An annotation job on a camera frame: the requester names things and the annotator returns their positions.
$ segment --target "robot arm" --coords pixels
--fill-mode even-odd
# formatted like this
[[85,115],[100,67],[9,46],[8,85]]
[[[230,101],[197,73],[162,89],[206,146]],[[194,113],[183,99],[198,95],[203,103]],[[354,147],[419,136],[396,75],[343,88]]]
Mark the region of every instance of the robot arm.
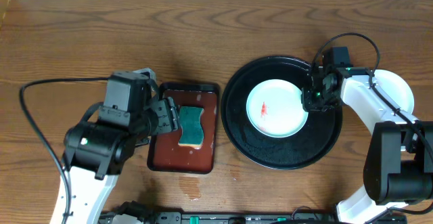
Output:
[[[89,122],[96,110],[97,122]],[[97,223],[137,142],[178,128],[174,101],[160,99],[152,70],[113,73],[104,103],[91,106],[65,136],[64,172],[72,196],[67,223]],[[62,222],[65,206],[66,189],[61,180],[51,223]]]
[[[329,110],[341,104],[350,106],[372,134],[364,166],[364,186],[349,199],[337,205],[337,215],[345,223],[368,223],[387,211],[432,198],[433,164],[424,145],[407,121],[393,108],[424,132],[432,142],[431,122],[423,122],[402,110],[379,86],[385,98],[371,89],[368,68],[353,68],[348,50],[334,47],[323,53],[323,68],[312,73],[312,85],[302,90],[306,111]],[[414,160],[401,161],[401,150],[415,154]]]

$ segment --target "water spill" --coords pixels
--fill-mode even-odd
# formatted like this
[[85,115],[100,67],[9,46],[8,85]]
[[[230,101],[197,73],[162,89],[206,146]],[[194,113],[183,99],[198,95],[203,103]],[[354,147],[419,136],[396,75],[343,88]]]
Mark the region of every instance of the water spill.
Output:
[[196,201],[202,197],[200,188],[198,187],[199,182],[199,179],[196,177],[179,177],[179,187],[191,201]]

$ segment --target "wood grain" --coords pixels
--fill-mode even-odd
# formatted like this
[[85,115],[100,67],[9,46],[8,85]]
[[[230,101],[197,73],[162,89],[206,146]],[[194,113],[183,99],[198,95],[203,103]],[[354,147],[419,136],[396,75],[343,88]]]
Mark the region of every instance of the wood grain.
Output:
[[[250,60],[275,54],[310,60],[328,38],[348,31],[378,44],[380,68],[401,75],[413,90],[415,115],[432,120],[433,0],[11,0],[0,32],[0,222],[48,222],[60,181],[20,111],[23,83],[151,67],[159,83],[212,81],[224,89]],[[349,45],[357,66],[373,66],[368,43],[336,44]],[[62,83],[29,89],[26,100],[60,155],[64,133],[104,93],[103,83]],[[131,200],[194,212],[330,209],[363,184],[370,137],[345,108],[329,154],[303,169],[274,171],[241,155],[219,119],[210,174],[151,172],[148,148],[139,148],[104,209]],[[408,218],[431,223],[432,217]]]
[[0,0],[0,28],[1,23],[3,22],[3,19],[6,15],[6,9],[9,4],[9,0]]

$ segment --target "green sponge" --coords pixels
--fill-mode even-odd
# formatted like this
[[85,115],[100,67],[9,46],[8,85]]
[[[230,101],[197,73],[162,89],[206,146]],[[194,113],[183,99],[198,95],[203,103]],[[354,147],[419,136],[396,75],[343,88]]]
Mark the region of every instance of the green sponge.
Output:
[[181,107],[179,122],[182,127],[182,136],[179,140],[179,145],[194,148],[202,147],[204,134],[202,125],[200,124],[200,117],[203,111],[203,108],[192,106]]

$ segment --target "black plate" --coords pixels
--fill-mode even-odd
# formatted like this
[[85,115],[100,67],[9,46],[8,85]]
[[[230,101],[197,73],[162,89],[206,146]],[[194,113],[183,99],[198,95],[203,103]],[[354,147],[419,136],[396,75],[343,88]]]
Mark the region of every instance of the black plate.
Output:
[[221,117],[233,145],[255,163],[272,169],[299,169],[328,153],[342,126],[342,109],[309,112],[305,125],[296,134],[272,138],[257,131],[246,114],[251,90],[263,81],[282,79],[299,89],[310,79],[310,64],[293,57],[257,59],[239,69],[227,84],[221,102]]

